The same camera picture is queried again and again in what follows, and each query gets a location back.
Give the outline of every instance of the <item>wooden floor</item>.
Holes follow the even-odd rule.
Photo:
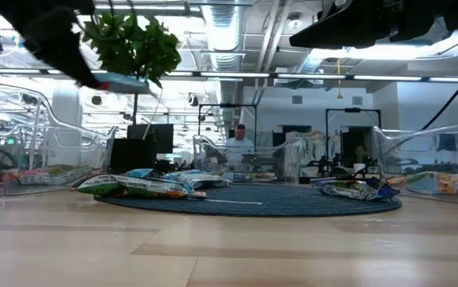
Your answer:
[[[458,287],[458,204],[341,218],[132,210],[75,192],[0,199],[0,286]]]

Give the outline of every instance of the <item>metal frame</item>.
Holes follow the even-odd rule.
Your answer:
[[[238,107],[252,107],[255,111],[255,117],[253,119],[253,145],[257,145],[257,105],[256,104],[199,104],[198,105],[198,135],[200,135],[200,127],[201,127],[201,117],[202,117],[202,108],[203,107],[219,107],[219,108],[238,108]]]
[[[329,113],[331,111],[336,111],[336,112],[346,112],[346,113],[360,113],[360,112],[376,112],[378,114],[378,125],[379,128],[381,128],[381,110],[380,109],[372,109],[372,108],[327,108],[326,109],[326,114],[325,114],[325,121],[326,121],[326,160],[330,160],[330,148],[328,146],[328,138],[330,136],[329,134],[329,127],[330,127],[330,122],[328,119]]]

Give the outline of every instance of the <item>man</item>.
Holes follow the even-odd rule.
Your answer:
[[[227,162],[229,166],[239,168],[243,166],[243,155],[253,153],[253,143],[245,138],[246,127],[239,124],[235,137],[227,140]]]

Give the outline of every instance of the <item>ceiling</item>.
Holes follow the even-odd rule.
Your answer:
[[[316,21],[316,14],[321,10],[322,3],[328,4],[333,1],[237,1],[242,5],[242,21],[241,40],[238,51],[224,53],[234,53],[241,57],[240,71],[265,71],[268,67],[269,71],[277,69],[286,69],[290,73],[301,70],[302,64],[308,55],[312,55],[316,62],[317,73],[353,73],[365,75],[421,75],[421,76],[458,76],[458,38],[455,33],[452,38],[444,40],[448,37],[443,29],[443,24],[436,22],[431,31],[426,34],[421,40],[429,44],[437,44],[429,46],[432,51],[429,51],[429,57],[422,57],[421,60],[368,60],[363,58],[348,58],[343,56],[339,61],[322,56],[323,51],[310,51],[309,49],[291,47],[288,43],[289,36],[308,27]],[[99,8],[106,2],[97,2]],[[114,1],[118,5],[124,5],[125,1]],[[210,71],[213,70],[212,57],[219,53],[213,51],[210,47],[218,39],[209,38],[206,34],[208,26],[206,20],[202,17],[202,13],[191,14],[190,17],[179,16],[161,16],[169,14],[167,11],[171,7],[181,9],[184,2],[159,2],[147,0],[133,0],[133,3],[139,6],[142,13],[149,11],[158,11],[157,18],[167,26],[171,33],[178,36],[180,43],[178,50],[182,57],[182,62],[177,70],[182,71]],[[188,1],[192,11],[200,10],[199,3],[221,4],[226,5],[234,3],[231,1]],[[273,10],[276,10],[276,16],[273,18]],[[145,19],[139,19],[140,25],[143,25]],[[280,24],[283,23],[283,29],[280,31]],[[271,37],[266,38],[266,34],[271,30]],[[0,35],[2,36],[2,44],[4,52],[0,55],[0,69],[4,68],[28,68],[28,69],[46,69],[45,64],[37,61],[25,49],[18,47],[17,42],[19,35],[14,31],[11,25],[2,17],[0,17]],[[82,53],[88,64],[93,69],[99,68],[96,52],[92,51],[87,45],[81,46]],[[264,51],[264,65],[259,69],[260,58]],[[53,90],[57,87],[57,83],[61,85],[71,81],[54,80],[47,77],[32,77],[32,78],[14,78],[0,76],[0,83],[8,85],[17,85],[24,88],[31,88],[43,93],[50,100]],[[193,95],[199,100],[199,103],[217,104],[221,100],[220,87],[225,85],[219,81],[164,81],[163,91],[159,91],[157,87],[152,87],[154,95],[142,95],[139,98],[139,118],[143,123],[152,121],[152,123],[173,123],[177,124],[178,146],[189,147],[188,141],[191,136],[197,131],[198,108],[192,107],[188,100]],[[245,81],[235,85],[254,85],[253,81]],[[334,88],[338,86],[337,81],[324,81],[317,88]],[[273,83],[269,83],[268,87],[272,88]],[[373,92],[379,86],[374,82],[366,81],[350,81],[344,83],[345,88],[366,88],[367,92]],[[101,95],[103,103],[101,105],[92,104],[92,96]],[[125,135],[125,127],[131,122],[125,120],[121,113],[131,112],[133,109],[133,97],[131,95],[115,95],[108,93],[99,93],[86,88],[80,91],[80,96],[84,102],[84,118],[83,125],[86,128],[106,132],[112,126],[118,126],[119,136]],[[242,102],[243,97],[233,95],[232,102]],[[13,102],[5,108],[16,108],[18,102]],[[202,129],[210,129],[210,135],[213,140],[223,140],[225,133],[221,126],[234,124],[237,122],[237,111],[231,111],[227,115],[215,108],[211,111],[213,116],[208,117],[202,123]]]

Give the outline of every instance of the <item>ceiling duct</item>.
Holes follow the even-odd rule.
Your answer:
[[[240,50],[241,23],[243,19],[243,8],[241,6],[202,6],[202,13],[206,20],[206,34],[209,49],[217,52],[211,54],[213,69],[216,71],[240,71],[241,55],[231,52]],[[241,104],[242,88],[238,82],[220,81],[220,103]],[[230,122],[233,118],[233,111],[221,110],[224,122]]]

